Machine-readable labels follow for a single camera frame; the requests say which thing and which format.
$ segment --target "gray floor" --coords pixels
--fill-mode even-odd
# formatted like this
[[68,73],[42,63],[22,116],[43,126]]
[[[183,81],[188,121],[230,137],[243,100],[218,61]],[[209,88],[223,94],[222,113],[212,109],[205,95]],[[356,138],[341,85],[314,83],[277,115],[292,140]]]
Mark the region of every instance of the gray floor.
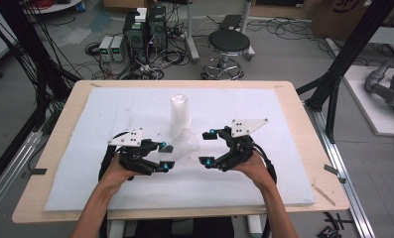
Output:
[[[119,13],[109,15],[123,16]],[[62,47],[62,51],[72,63],[92,60],[84,53],[84,47],[89,43],[97,42],[103,34],[121,32],[123,26],[122,21],[106,21],[107,18],[104,14],[102,15],[99,4],[82,14],[67,10],[51,14],[46,17],[46,20],[48,23],[56,24],[72,18],[75,18],[75,21],[67,25],[72,29],[94,27],[94,32],[91,32],[80,45]],[[100,25],[95,25],[96,19],[100,19]],[[195,26],[206,21],[208,21],[207,18],[195,19]],[[204,29],[214,27],[214,24],[203,26]],[[256,57],[251,61],[245,60],[244,57],[237,58],[245,71],[245,76],[241,80],[289,80],[295,87],[299,87],[324,74],[332,63],[328,54],[319,49],[317,42],[282,40],[265,29],[258,32],[248,31],[247,35],[256,52]],[[215,54],[205,46],[205,38],[197,38],[196,43],[201,57],[200,61],[195,64],[166,68],[164,79],[199,79],[202,66]],[[366,50],[362,56],[366,59],[374,57],[382,59],[382,56],[377,56],[374,50]],[[11,56],[6,56],[0,61],[0,69],[4,72],[4,77],[0,78],[1,156],[33,112],[35,92],[18,63]],[[92,76],[86,68],[79,72],[85,78]],[[309,95],[310,93],[306,93],[301,98],[309,98]],[[394,237],[394,137],[373,135],[344,83],[341,84],[338,98],[335,139],[376,237]],[[0,203],[0,237],[67,236],[74,226],[73,222],[28,225],[12,222],[12,213],[27,182],[27,179],[19,175]],[[351,220],[348,211],[339,212],[339,215],[342,220]],[[300,237],[315,237],[329,225],[325,222],[326,217],[319,212],[296,213],[291,214],[291,217]],[[249,237],[244,218],[236,217],[233,221],[236,237]],[[344,230],[340,232],[343,237],[357,237],[352,224],[343,223],[343,226]]]

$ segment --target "white mounting plate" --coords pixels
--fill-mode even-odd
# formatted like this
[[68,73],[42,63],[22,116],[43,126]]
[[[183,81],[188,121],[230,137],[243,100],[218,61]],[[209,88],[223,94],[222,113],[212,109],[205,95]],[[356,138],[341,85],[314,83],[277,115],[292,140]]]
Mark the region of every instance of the white mounting plate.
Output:
[[251,134],[258,128],[267,124],[268,118],[264,119],[233,119],[231,121],[231,137],[241,137]]
[[114,138],[109,141],[109,146],[128,146],[128,147],[139,147],[143,138],[143,130],[133,130],[125,135]]

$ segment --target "human hand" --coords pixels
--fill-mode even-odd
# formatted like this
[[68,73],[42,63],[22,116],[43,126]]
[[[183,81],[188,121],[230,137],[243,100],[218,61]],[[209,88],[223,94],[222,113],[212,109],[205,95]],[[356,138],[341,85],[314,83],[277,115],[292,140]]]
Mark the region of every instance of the human hand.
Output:
[[129,178],[138,175],[140,174],[125,170],[119,164],[119,154],[116,154],[100,182],[98,183],[98,186],[107,189],[114,194],[120,189],[122,183],[124,183]]
[[275,183],[265,168],[264,161],[257,151],[246,162],[233,168],[235,171],[240,171],[252,179],[253,183],[261,188],[262,185],[271,186]]

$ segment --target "wooden tabletop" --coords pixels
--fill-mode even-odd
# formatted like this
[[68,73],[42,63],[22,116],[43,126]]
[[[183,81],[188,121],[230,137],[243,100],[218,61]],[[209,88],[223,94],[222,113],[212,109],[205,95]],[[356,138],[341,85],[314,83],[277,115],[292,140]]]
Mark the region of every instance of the wooden tabletop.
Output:
[[[16,223],[73,221],[80,211],[45,211],[57,168],[88,94],[93,87],[178,87],[178,88],[267,88],[274,89],[316,197],[316,203],[286,207],[288,212],[345,210],[349,202],[337,177],[324,170],[327,154],[292,83],[288,81],[199,81],[199,80],[83,80],[75,84],[60,119],[36,168],[48,169],[44,176],[31,176],[14,211]],[[109,219],[178,218],[263,214],[263,207],[221,207],[192,209],[116,210]]]

